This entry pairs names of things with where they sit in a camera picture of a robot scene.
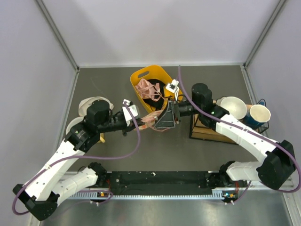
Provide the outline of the floral mesh laundry bag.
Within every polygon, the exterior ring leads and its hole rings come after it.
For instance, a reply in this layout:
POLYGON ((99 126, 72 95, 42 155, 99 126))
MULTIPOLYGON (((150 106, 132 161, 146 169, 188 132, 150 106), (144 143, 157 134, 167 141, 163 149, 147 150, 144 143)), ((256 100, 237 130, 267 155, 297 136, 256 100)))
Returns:
POLYGON ((148 115, 146 115, 145 117, 141 118, 142 119, 142 122, 145 123, 145 125, 143 126, 140 126, 139 127, 139 130, 144 130, 144 129, 147 129, 147 128, 151 128, 155 131, 165 131, 165 130, 168 130, 168 129, 156 129, 154 127, 156 121, 158 120, 158 117, 159 115, 163 112, 163 110, 158 110, 158 111, 154 111, 154 112, 151 112, 149 113, 148 115))

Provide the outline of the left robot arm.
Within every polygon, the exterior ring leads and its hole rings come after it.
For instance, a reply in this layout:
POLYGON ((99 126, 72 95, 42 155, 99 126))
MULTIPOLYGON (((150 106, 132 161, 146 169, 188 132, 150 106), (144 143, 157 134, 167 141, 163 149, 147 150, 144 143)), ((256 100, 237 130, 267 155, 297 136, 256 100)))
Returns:
POLYGON ((131 101, 124 100, 122 110, 113 114, 107 99, 92 98, 82 106, 83 117, 70 123, 62 143, 45 166, 24 185, 14 187, 13 203, 20 200, 37 220, 50 217, 70 196, 91 186, 107 182, 105 168, 93 162, 73 177, 61 180, 77 159, 90 159, 86 153, 100 141, 102 133, 121 130, 124 134, 139 129, 139 110, 131 101))

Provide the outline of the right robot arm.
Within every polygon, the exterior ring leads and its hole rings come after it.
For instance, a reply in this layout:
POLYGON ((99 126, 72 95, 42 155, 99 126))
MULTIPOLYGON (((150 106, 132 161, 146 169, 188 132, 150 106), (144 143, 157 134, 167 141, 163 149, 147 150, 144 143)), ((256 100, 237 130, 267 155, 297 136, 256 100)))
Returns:
POLYGON ((254 162, 230 161, 222 165, 219 179, 224 186, 248 180, 278 190, 298 169, 291 143, 286 140, 279 143, 241 123, 229 111, 213 103, 212 92, 203 83, 193 85, 192 98, 178 101, 177 85, 177 80, 166 85, 166 90, 175 97, 168 97, 167 105, 154 125, 156 129, 174 128, 181 117, 197 115, 205 127, 231 139, 257 159, 254 162))

